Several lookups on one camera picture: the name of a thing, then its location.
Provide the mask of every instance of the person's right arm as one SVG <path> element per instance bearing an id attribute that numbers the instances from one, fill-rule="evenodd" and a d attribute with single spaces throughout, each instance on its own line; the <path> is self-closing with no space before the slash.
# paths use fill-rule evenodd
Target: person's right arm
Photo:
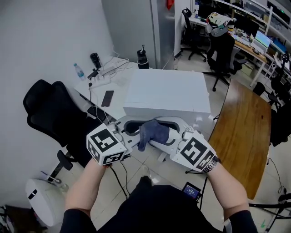
<path id="1" fill-rule="evenodd" d="M 237 212 L 250 210 L 245 188 L 220 163 L 207 175 L 225 220 Z"/>

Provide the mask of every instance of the black shirt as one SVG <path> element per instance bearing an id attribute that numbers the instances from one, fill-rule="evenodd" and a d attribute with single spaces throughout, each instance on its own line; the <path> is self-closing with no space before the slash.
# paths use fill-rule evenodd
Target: black shirt
<path id="1" fill-rule="evenodd" d="M 257 233 L 249 211 L 230 217 L 233 233 Z M 182 191 L 155 185 L 150 192 L 130 196 L 98 232 L 208 232 L 219 233 L 204 217 L 196 201 Z M 61 233 L 96 232 L 91 219 L 82 211 L 69 209 L 64 214 Z"/>

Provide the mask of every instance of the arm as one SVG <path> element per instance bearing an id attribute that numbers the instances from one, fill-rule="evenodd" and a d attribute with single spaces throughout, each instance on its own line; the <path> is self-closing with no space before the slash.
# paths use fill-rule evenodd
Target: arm
<path id="1" fill-rule="evenodd" d="M 79 209 L 90 217 L 105 169 L 94 159 L 89 161 L 78 181 L 68 191 L 65 210 Z"/>
<path id="2" fill-rule="evenodd" d="M 207 175 L 225 220 L 239 211 L 250 210 L 245 188 L 220 163 Z"/>

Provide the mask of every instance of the black sleeve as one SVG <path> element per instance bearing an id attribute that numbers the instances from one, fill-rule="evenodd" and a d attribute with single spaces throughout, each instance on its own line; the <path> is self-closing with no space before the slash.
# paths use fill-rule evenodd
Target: black sleeve
<path id="1" fill-rule="evenodd" d="M 91 219 L 78 209 L 68 209 L 64 213 L 64 220 L 60 233 L 96 232 Z"/>
<path id="2" fill-rule="evenodd" d="M 229 217 L 231 222 L 231 229 L 233 233 L 257 233 L 255 223 L 251 217 L 251 213 L 248 210 L 237 212 Z M 226 227 L 223 229 L 223 233 L 228 233 Z"/>

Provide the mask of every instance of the person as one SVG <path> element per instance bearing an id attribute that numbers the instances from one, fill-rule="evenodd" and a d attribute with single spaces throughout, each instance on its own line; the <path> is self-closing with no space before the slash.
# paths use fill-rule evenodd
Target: person
<path id="1" fill-rule="evenodd" d="M 105 169 L 91 159 L 70 188 L 61 233 L 96 232 L 90 211 Z M 206 220 L 192 197 L 169 185 L 152 186 L 149 170 L 145 166 L 144 170 L 135 190 L 98 232 L 221 232 Z M 244 187 L 219 162 L 212 163 L 207 176 L 227 220 L 223 232 L 257 233 Z"/>

